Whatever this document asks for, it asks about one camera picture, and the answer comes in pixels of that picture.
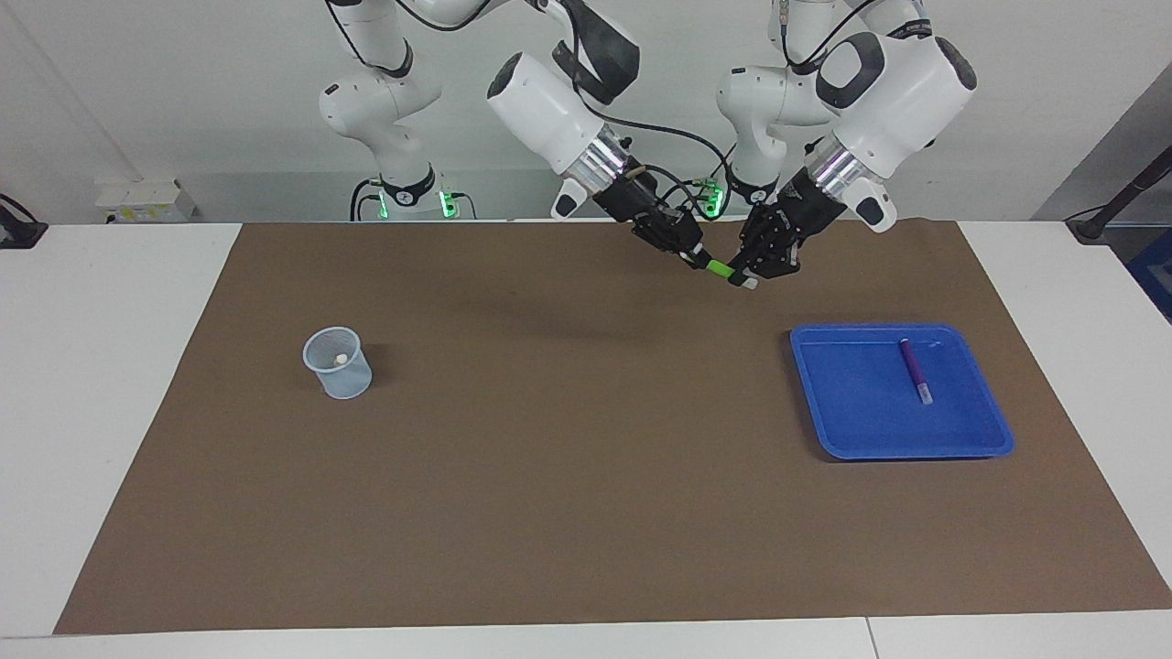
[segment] black metal stand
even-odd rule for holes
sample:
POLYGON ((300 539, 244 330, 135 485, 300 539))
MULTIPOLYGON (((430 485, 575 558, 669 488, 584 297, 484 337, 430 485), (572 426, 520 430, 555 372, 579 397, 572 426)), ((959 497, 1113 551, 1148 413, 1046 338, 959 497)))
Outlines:
POLYGON ((42 222, 21 222, 8 209, 0 206, 0 227, 9 236, 0 240, 0 250, 32 250, 49 225, 42 222))
POLYGON ((1147 165, 1134 181, 1120 190, 1095 217, 1085 220, 1070 220, 1067 226, 1070 227, 1070 232, 1079 243, 1084 245, 1098 244, 1106 225, 1131 202, 1134 202, 1136 197, 1167 176, 1170 170, 1172 170, 1172 147, 1157 156, 1152 164, 1147 165))

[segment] table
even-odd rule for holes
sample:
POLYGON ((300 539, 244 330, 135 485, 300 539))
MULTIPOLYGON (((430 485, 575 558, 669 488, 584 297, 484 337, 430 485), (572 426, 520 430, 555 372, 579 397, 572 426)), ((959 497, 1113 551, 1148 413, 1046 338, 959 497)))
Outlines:
MULTIPOLYGON (((1167 580, 1172 328, 1109 250, 1077 245, 1061 225, 962 229, 1167 580)), ((9 430, 0 430, 0 654, 886 659, 1164 657, 1172 647, 1167 611, 34 638, 52 632, 238 230, 55 227, 36 250, 0 259, 9 430), (33 338, 53 349, 38 352, 33 338), (18 441, 28 436, 41 441, 18 441)))

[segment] purple marker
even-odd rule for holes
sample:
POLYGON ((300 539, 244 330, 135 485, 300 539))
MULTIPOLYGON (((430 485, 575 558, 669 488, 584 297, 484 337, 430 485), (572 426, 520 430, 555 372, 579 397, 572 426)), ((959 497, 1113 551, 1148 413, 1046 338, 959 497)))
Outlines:
POLYGON ((920 400, 924 405, 932 405, 932 392, 928 390, 928 381, 924 378, 924 371, 920 371, 920 362, 915 359, 915 353, 912 352, 912 341, 904 339, 899 342, 899 351, 904 353, 904 361, 907 362, 907 372, 912 374, 912 381, 915 382, 915 390, 920 392, 920 400))

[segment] translucent cup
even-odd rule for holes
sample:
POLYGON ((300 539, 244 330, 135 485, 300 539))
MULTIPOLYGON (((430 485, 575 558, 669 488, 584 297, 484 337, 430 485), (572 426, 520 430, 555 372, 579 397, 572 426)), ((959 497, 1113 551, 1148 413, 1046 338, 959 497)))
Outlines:
POLYGON ((370 366, 362 341, 349 327, 327 327, 305 342, 301 360, 332 399, 357 398, 370 386, 370 366))

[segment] blue tray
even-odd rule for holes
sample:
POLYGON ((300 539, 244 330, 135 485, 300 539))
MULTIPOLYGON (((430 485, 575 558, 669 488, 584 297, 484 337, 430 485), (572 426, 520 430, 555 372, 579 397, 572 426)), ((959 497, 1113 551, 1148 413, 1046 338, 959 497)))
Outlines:
POLYGON ((804 325, 790 337, 818 441, 841 460, 996 457, 1014 436, 968 344, 947 325, 804 325), (924 405, 899 341, 928 381, 924 405))

